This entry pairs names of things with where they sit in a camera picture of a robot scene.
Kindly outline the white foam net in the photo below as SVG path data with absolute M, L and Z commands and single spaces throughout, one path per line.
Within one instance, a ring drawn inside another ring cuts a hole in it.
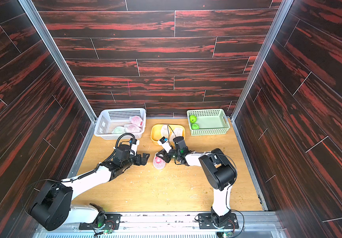
M 172 138 L 183 136 L 183 128 L 175 128 L 172 132 Z
M 161 157 L 155 156 L 153 159 L 153 166 L 158 170 L 165 168 L 166 164 L 167 163 Z
M 161 128 L 161 137 L 169 138 L 171 135 L 168 125 L 163 125 Z

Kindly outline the green apple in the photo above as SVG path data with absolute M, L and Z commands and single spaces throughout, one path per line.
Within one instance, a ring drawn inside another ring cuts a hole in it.
M 200 129 L 199 125 L 196 124 L 196 123 L 192 124 L 192 125 L 191 125 L 191 128 L 192 128 L 193 130 L 199 130 L 199 129 Z
M 190 115 L 189 116 L 189 121 L 191 124 L 194 124 L 197 122 L 197 117 L 195 115 Z

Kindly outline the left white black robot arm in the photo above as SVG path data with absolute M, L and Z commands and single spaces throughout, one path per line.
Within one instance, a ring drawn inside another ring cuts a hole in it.
M 105 161 L 87 173 L 60 181 L 45 181 L 28 214 L 48 231 L 71 223 L 79 223 L 82 229 L 113 229 L 116 220 L 111 219 L 102 207 L 94 203 L 74 205 L 72 201 L 82 193 L 112 181 L 132 165 L 146 165 L 149 157 L 148 153 L 137 154 L 136 144 L 116 146 Z

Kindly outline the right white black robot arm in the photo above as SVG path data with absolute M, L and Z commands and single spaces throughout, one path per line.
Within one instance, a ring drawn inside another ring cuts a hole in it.
M 230 192 L 237 179 L 235 166 L 218 148 L 210 152 L 195 152 L 188 149 L 182 136 L 175 137 L 173 143 L 174 146 L 171 146 L 170 141 L 162 137 L 158 144 L 163 149 L 156 156 L 166 163 L 174 160 L 181 165 L 201 167 L 209 184 L 214 189 L 214 201 L 208 221 L 219 229 L 224 228 L 228 222 L 232 223 Z

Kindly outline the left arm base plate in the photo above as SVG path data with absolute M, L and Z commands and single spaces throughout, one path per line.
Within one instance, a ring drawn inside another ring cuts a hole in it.
M 105 231 L 118 230 L 121 220 L 121 214 L 104 213 L 99 214 L 92 223 L 81 223 L 79 230 Z

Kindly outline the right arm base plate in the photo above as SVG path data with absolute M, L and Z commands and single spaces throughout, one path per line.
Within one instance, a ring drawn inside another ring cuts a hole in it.
M 231 211 L 223 216 L 216 213 L 199 213 L 195 217 L 200 229 L 232 229 L 239 228 L 238 219 Z

